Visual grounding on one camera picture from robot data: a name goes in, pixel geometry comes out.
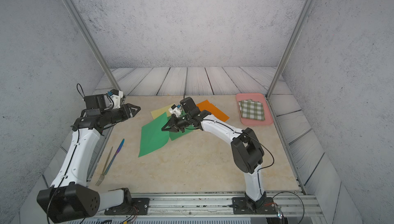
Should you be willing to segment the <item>green paper sheet front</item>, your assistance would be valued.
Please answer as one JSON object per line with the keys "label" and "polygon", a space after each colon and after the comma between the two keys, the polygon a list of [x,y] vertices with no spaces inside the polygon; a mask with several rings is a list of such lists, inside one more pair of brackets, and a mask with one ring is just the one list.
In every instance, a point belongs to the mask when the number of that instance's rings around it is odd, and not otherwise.
{"label": "green paper sheet front", "polygon": [[187,134],[193,132],[194,130],[195,129],[194,129],[193,126],[189,126],[189,127],[187,127],[185,129],[185,132],[183,132],[183,133],[181,131],[179,131],[177,133],[169,132],[169,138],[170,138],[171,141],[174,141],[174,140],[176,140],[176,139],[178,139],[178,138],[180,138],[180,137],[182,137],[184,135],[187,135]]}

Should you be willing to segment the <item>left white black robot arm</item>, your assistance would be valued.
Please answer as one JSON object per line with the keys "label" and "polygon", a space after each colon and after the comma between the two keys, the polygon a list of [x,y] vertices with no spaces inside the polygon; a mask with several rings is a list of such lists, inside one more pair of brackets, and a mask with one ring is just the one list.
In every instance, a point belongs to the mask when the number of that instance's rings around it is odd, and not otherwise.
{"label": "left white black robot arm", "polygon": [[140,109],[127,103],[118,109],[86,113],[76,119],[72,126],[71,145],[58,175],[51,186],[37,196],[37,203],[46,213],[48,223],[86,219],[111,208],[121,215],[136,211],[127,188],[99,193],[88,188],[87,173],[104,129],[134,117]]}

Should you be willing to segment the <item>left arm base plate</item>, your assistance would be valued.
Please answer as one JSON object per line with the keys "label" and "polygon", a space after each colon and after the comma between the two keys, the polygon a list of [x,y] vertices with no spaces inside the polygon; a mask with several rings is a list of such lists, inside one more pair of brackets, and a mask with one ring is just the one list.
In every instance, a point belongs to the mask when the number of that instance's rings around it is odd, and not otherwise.
{"label": "left arm base plate", "polygon": [[111,207],[105,210],[105,215],[147,215],[149,207],[149,198],[135,198],[126,199],[121,205]]}

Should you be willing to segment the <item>green paper sheet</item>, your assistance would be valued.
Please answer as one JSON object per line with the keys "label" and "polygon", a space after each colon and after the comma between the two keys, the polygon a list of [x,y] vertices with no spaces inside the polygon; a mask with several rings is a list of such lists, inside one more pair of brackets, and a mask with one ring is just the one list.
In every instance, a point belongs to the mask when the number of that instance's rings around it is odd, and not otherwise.
{"label": "green paper sheet", "polygon": [[193,132],[194,130],[195,129],[194,129],[193,126],[189,126],[189,127],[187,127],[185,129],[185,132],[183,132],[183,133],[181,131],[179,131],[177,133],[169,132],[169,138],[170,138],[171,141],[174,141],[174,140],[176,140],[176,139],[178,139],[178,138],[180,138],[180,137],[182,137],[184,135],[187,135],[187,134]]}
{"label": "green paper sheet", "polygon": [[154,152],[168,143],[169,132],[162,131],[162,127],[167,122],[167,114],[163,113],[142,127],[139,157]]}

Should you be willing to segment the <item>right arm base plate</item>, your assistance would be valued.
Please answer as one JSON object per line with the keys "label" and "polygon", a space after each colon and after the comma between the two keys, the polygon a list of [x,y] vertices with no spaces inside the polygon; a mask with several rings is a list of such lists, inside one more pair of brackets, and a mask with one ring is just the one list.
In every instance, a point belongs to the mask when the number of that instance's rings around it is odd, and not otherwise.
{"label": "right arm base plate", "polygon": [[236,215],[276,215],[278,213],[273,198],[262,197],[253,201],[249,197],[233,197],[230,207]]}

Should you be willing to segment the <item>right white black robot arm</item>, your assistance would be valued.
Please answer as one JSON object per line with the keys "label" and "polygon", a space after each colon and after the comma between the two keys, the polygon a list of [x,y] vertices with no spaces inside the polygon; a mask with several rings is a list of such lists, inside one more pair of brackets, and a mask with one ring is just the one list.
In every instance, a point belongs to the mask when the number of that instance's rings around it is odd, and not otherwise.
{"label": "right white black robot arm", "polygon": [[189,126],[211,133],[230,145],[234,162],[244,173],[246,206],[250,211],[257,212],[264,204],[266,193],[261,176],[264,150],[255,132],[250,128],[235,128],[199,108],[180,117],[172,114],[162,131],[184,132]]}

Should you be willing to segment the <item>yellow paper sheet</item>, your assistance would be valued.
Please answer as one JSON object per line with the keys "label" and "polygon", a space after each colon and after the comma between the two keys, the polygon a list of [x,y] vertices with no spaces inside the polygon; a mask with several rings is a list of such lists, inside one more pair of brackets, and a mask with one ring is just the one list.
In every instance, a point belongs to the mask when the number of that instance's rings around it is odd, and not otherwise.
{"label": "yellow paper sheet", "polygon": [[171,113],[169,112],[169,109],[173,106],[174,104],[159,108],[157,110],[151,111],[151,115],[153,119],[158,118],[162,114],[166,114],[167,117],[171,116]]}

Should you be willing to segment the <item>orange paper sheet front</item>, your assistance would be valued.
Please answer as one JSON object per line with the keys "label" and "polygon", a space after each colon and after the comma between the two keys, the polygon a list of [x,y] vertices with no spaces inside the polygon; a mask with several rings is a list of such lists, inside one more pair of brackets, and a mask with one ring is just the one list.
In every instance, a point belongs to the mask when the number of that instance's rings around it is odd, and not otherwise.
{"label": "orange paper sheet front", "polygon": [[219,119],[223,122],[226,122],[229,119],[229,116],[227,116],[223,111],[221,111],[215,105],[210,103],[208,100],[198,103],[197,107],[200,109],[200,111],[206,110],[206,111],[210,112],[217,119]]}

